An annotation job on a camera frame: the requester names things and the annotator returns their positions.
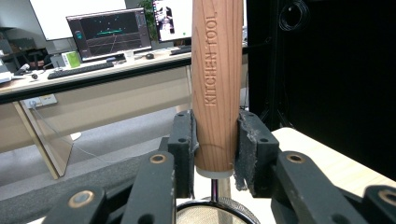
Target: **black object on desk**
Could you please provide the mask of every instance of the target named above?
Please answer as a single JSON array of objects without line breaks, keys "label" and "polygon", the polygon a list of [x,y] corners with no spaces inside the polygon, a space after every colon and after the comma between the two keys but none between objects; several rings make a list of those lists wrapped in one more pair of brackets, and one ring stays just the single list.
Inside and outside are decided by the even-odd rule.
[{"label": "black object on desk", "polygon": [[81,74],[81,73],[105,69],[105,68],[109,68],[109,67],[113,67],[113,66],[114,66],[113,63],[98,63],[98,64],[78,67],[78,68],[74,68],[74,69],[70,69],[70,70],[56,71],[56,72],[49,74],[48,79],[54,79],[54,78],[58,78],[58,77],[68,77],[68,76],[73,76],[73,75],[77,75],[77,74]]},{"label": "black object on desk", "polygon": [[191,46],[185,46],[181,49],[172,49],[170,55],[178,55],[182,53],[190,53],[191,52]]}]

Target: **white cable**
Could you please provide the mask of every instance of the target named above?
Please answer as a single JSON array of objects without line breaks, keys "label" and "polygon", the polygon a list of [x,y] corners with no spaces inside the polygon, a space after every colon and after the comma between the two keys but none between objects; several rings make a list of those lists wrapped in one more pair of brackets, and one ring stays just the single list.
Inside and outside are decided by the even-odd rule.
[{"label": "white cable", "polygon": [[95,154],[93,154],[93,153],[91,153],[91,152],[88,152],[88,151],[86,151],[86,150],[84,150],[84,149],[82,149],[82,148],[76,146],[75,143],[70,144],[70,142],[67,141],[66,139],[64,139],[64,137],[61,136],[61,135],[58,133],[58,131],[57,131],[55,128],[53,128],[53,126],[52,126],[47,120],[45,120],[44,117],[37,111],[37,109],[35,108],[35,104],[36,104],[35,101],[31,101],[29,104],[30,104],[30,106],[32,107],[32,109],[35,111],[35,113],[41,118],[41,120],[43,120],[43,122],[44,122],[51,130],[53,130],[53,131],[56,133],[56,135],[57,135],[62,141],[66,142],[66,143],[67,143],[68,145],[70,145],[71,147],[75,147],[76,149],[78,149],[78,150],[80,150],[80,151],[82,151],[82,152],[84,152],[84,153],[86,153],[86,154],[88,154],[88,155],[90,155],[90,156],[93,156],[93,157],[96,158],[97,160],[99,160],[99,161],[101,161],[101,162],[104,162],[104,163],[117,163],[117,162],[120,162],[120,161],[129,160],[129,159],[131,159],[131,158],[134,157],[134,156],[126,157],[126,158],[120,159],[120,160],[118,160],[118,161],[105,161],[105,160],[101,159],[99,156],[97,156],[97,155],[95,155]]}]

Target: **wooden handle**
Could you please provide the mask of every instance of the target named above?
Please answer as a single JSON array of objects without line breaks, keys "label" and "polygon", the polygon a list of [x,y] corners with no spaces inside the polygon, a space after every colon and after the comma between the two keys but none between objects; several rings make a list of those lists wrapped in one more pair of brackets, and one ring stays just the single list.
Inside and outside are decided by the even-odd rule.
[{"label": "wooden handle", "polygon": [[194,0],[192,111],[200,175],[233,173],[242,63],[242,0]]}]

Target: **metal rod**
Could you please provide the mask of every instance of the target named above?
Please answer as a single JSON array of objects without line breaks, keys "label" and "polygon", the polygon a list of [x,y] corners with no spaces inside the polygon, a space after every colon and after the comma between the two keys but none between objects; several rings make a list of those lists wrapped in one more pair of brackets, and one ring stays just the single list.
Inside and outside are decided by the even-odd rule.
[{"label": "metal rod", "polygon": [[212,179],[212,195],[210,201],[213,203],[219,202],[219,181],[217,179]]}]

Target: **computer mouse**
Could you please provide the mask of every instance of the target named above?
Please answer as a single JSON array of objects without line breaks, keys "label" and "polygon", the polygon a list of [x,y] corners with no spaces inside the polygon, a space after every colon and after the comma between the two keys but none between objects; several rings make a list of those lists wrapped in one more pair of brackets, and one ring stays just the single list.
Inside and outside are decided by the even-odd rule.
[{"label": "computer mouse", "polygon": [[146,54],[146,59],[154,59],[154,54],[152,53]]}]

